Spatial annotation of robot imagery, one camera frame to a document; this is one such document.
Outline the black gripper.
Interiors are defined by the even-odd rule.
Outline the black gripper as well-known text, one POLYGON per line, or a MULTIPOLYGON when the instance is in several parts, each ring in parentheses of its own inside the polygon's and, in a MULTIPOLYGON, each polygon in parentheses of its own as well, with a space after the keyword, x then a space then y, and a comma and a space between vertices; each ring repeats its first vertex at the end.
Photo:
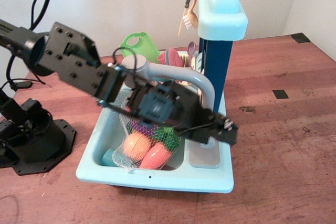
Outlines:
POLYGON ((209 135, 233 146, 238 126, 226 116, 205 109, 198 95, 187 88, 166 81, 156 86, 138 86, 127 98, 127 112, 140 125, 173 128, 176 135, 207 144, 209 135))

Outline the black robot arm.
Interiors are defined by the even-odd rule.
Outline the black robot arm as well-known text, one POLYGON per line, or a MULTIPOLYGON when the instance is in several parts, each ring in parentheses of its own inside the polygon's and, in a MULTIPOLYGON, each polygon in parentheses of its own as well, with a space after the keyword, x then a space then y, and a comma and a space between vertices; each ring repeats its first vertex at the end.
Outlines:
POLYGON ((234 145, 237 126, 213 111, 215 90, 201 73, 182 67, 146 63, 132 54, 130 64, 100 61, 94 42, 60 23, 35 33, 1 21, 1 46, 24 60, 35 74, 57 73, 60 80, 97 98, 99 104, 148 129, 167 126, 186 139, 206 144, 210 138, 234 145))

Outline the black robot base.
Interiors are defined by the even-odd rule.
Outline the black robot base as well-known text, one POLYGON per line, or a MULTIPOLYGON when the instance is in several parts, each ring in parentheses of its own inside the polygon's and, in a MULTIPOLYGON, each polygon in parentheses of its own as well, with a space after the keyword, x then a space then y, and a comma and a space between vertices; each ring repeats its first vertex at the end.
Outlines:
POLYGON ((76 130, 64 119, 55 120, 39 101, 19 105, 1 92, 1 168, 17 175, 45 173, 72 151, 76 130))

